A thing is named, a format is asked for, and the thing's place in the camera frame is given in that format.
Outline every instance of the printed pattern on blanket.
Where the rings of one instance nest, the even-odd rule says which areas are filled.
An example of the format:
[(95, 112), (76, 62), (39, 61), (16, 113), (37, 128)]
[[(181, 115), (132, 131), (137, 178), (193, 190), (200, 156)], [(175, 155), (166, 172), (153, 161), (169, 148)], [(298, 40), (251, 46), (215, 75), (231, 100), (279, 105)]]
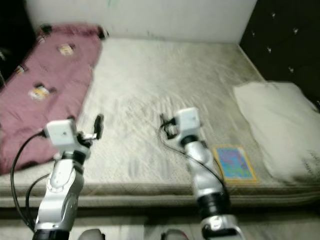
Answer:
[[(0, 174), (10, 171), (21, 145), (46, 123), (77, 119), (101, 50), (98, 29), (53, 26), (0, 92)], [(15, 169), (47, 162), (55, 152), (48, 139), (33, 139)]]

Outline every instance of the mattress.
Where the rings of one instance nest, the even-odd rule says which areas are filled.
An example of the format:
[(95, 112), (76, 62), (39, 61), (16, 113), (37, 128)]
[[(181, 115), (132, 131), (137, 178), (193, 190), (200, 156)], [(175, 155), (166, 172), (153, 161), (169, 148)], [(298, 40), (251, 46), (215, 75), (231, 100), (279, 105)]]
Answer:
[[(165, 149), (157, 139), (159, 114), (197, 107), (207, 145), (241, 145), (258, 183), (229, 183), (234, 206), (288, 206), (314, 202), (320, 188), (287, 185), (272, 178), (249, 124), (241, 115), (233, 86), (263, 81), (236, 44), (169, 42), (109, 38), (94, 70), (79, 130), (93, 131), (104, 114), (102, 139), (84, 164), (85, 185), (80, 207), (155, 207), (195, 204), (186, 159)], [(15, 174), (17, 194), (49, 173), (53, 163)], [(30, 199), (37, 206), (45, 182)], [(10, 176), (0, 176), (0, 207), (13, 207)]]

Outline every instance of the tufted headboard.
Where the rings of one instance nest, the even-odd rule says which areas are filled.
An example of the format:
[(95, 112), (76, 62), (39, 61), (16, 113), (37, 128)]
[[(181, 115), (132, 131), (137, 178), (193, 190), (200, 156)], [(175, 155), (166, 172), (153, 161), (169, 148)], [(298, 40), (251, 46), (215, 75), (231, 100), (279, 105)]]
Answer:
[(320, 109), (320, 1), (258, 0), (240, 46), (268, 81), (289, 81)]

